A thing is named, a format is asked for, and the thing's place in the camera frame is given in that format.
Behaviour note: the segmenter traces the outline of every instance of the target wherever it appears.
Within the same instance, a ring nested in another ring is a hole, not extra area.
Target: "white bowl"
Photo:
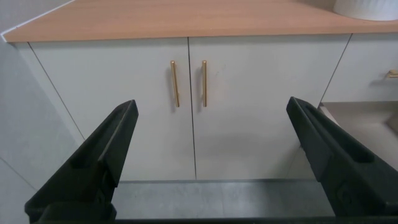
[[[392,21],[398,19],[398,0],[336,0],[334,11],[357,19]]]

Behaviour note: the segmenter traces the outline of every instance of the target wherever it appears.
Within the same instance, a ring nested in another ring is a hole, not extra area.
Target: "cabinet door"
[[[289,98],[318,106],[348,38],[189,38],[197,178],[285,178],[300,145],[285,110]]]
[[[398,34],[353,34],[323,102],[397,101]]]
[[[84,138],[115,106],[136,100],[139,117],[121,180],[195,179],[186,38],[31,45]]]

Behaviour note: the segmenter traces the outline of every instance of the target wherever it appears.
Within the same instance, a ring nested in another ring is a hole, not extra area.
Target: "gray floor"
[[[315,180],[124,183],[117,218],[334,216]]]

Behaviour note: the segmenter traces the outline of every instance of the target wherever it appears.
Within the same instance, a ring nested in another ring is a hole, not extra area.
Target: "drawer handle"
[[[201,69],[203,72],[203,106],[207,107],[207,61],[201,62]]]
[[[398,78],[398,71],[397,70],[389,70],[387,73],[388,78]]]
[[[175,106],[180,107],[180,93],[178,92],[178,84],[177,84],[177,75],[175,74],[175,62],[171,61],[170,65],[172,67],[172,76],[173,76],[173,84],[174,84],[174,97],[175,97]]]

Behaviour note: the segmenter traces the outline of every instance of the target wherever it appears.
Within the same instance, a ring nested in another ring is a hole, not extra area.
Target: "wooden countertop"
[[[352,19],[334,0],[76,0],[4,37],[8,42],[398,32]]]

